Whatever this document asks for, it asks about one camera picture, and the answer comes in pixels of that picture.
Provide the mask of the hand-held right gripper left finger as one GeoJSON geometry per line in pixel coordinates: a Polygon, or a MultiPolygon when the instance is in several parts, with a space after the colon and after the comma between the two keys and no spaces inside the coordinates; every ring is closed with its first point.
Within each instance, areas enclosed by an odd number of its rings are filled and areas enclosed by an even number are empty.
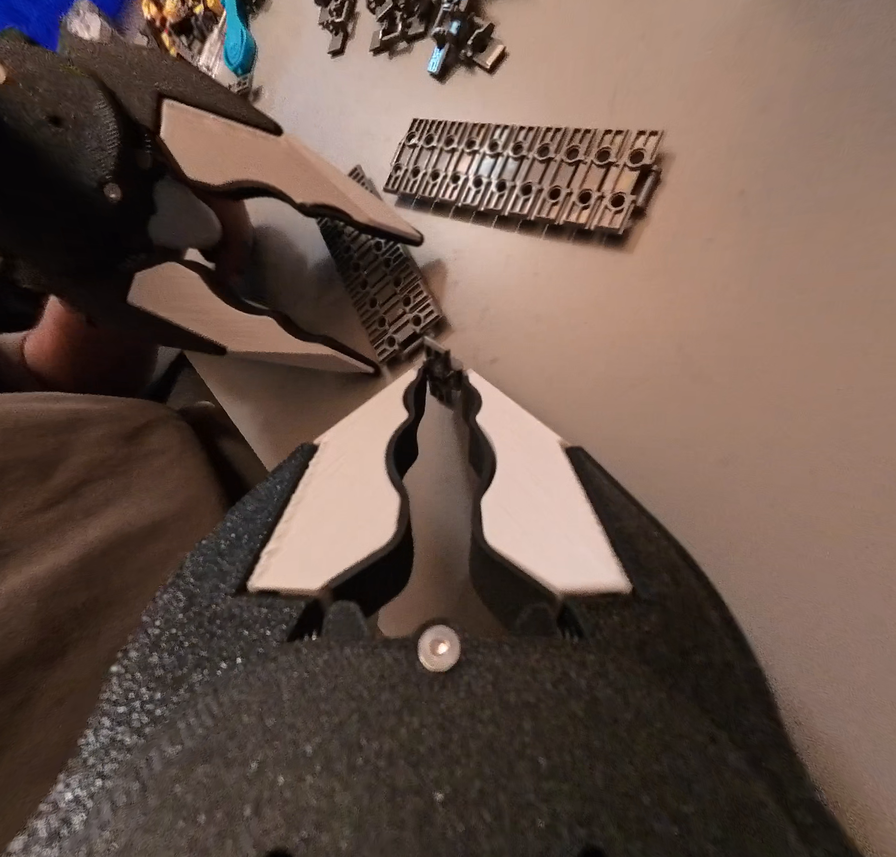
{"type": "Polygon", "coordinates": [[[426,403],[425,370],[409,370],[313,442],[247,592],[336,594],[394,552],[409,522],[404,479],[420,455],[426,403]]]}

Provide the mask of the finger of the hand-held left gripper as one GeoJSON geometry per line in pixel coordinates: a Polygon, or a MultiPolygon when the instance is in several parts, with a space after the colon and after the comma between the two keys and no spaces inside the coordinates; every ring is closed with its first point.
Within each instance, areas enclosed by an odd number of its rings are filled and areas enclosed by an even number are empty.
{"type": "Polygon", "coordinates": [[[330,337],[309,332],[290,317],[246,301],[218,281],[211,268],[192,260],[169,260],[137,272],[128,304],[197,336],[210,347],[187,351],[308,370],[378,374],[368,357],[330,337]]]}
{"type": "Polygon", "coordinates": [[[161,144],[185,179],[238,200],[271,198],[387,241],[423,235],[388,203],[289,135],[273,135],[190,105],[161,102],[161,144]]]}

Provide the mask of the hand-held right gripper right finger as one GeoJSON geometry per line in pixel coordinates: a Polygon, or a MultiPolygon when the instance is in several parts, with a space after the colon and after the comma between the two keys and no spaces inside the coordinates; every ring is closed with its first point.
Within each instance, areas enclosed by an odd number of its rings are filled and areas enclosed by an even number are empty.
{"type": "Polygon", "coordinates": [[[570,444],[474,370],[462,396],[477,480],[474,532],[487,559],[555,602],[630,594],[570,444]]]}

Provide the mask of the short grey track strip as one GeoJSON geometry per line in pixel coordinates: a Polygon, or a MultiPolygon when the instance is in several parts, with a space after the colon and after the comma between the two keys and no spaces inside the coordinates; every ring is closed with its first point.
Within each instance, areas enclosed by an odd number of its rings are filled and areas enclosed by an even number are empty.
{"type": "Polygon", "coordinates": [[[335,219],[317,225],[380,364],[407,358],[442,327],[442,310],[404,244],[335,219]]]}

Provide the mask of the single grey track link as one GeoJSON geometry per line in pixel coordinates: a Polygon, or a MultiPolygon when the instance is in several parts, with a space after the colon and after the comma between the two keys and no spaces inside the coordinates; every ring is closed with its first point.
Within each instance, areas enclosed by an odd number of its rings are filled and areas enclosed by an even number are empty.
{"type": "Polygon", "coordinates": [[[434,338],[426,336],[422,343],[429,392],[440,404],[454,407],[462,391],[462,364],[434,338]]]}

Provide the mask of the pile of grey track links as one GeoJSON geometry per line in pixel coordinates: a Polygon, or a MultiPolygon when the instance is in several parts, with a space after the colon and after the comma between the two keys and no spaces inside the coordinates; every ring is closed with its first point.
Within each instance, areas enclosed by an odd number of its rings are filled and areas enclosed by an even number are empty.
{"type": "Polygon", "coordinates": [[[429,38],[427,73],[438,81],[458,66],[491,74],[507,53],[495,23],[480,13],[483,0],[315,0],[315,5],[318,25],[330,36],[331,58],[344,54],[361,6],[375,22],[368,49],[372,56],[393,56],[429,38]]]}

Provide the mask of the assembled grey track strip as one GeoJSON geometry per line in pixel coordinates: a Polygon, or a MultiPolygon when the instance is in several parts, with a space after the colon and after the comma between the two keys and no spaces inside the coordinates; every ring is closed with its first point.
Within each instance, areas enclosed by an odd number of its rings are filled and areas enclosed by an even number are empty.
{"type": "Polygon", "coordinates": [[[662,177],[666,131],[414,118],[386,193],[495,221],[621,239],[662,177]]]}

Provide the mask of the person's left hand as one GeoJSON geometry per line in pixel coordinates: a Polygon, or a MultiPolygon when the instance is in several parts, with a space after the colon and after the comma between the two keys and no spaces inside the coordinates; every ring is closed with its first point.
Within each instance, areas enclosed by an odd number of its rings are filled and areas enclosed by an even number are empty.
{"type": "MultiPolygon", "coordinates": [[[[245,202],[202,193],[217,215],[220,241],[202,252],[218,280],[233,285],[252,257],[253,226],[245,202]]],[[[43,390],[137,397],[153,378],[160,348],[141,333],[101,327],[51,296],[21,342],[24,368],[43,390]]]]}

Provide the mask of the blue plastic separator tool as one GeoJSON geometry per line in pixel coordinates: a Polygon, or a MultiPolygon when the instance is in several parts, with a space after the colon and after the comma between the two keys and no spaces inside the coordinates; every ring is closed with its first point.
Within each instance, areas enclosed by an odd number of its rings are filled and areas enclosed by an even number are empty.
{"type": "Polygon", "coordinates": [[[227,68],[241,79],[252,73],[257,45],[249,28],[249,15],[244,0],[221,0],[226,17],[223,60],[227,68]]]}

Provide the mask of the pile of mixed brick parts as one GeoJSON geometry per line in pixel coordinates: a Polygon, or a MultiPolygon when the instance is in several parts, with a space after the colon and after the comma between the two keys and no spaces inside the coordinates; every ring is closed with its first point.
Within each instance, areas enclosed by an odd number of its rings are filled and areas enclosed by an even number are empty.
{"type": "MultiPolygon", "coordinates": [[[[252,19],[263,10],[267,0],[244,2],[250,28],[252,19]]],[[[223,60],[226,17],[221,0],[139,0],[139,3],[149,34],[162,49],[237,95],[244,98],[252,95],[254,69],[239,79],[223,60]]]]}

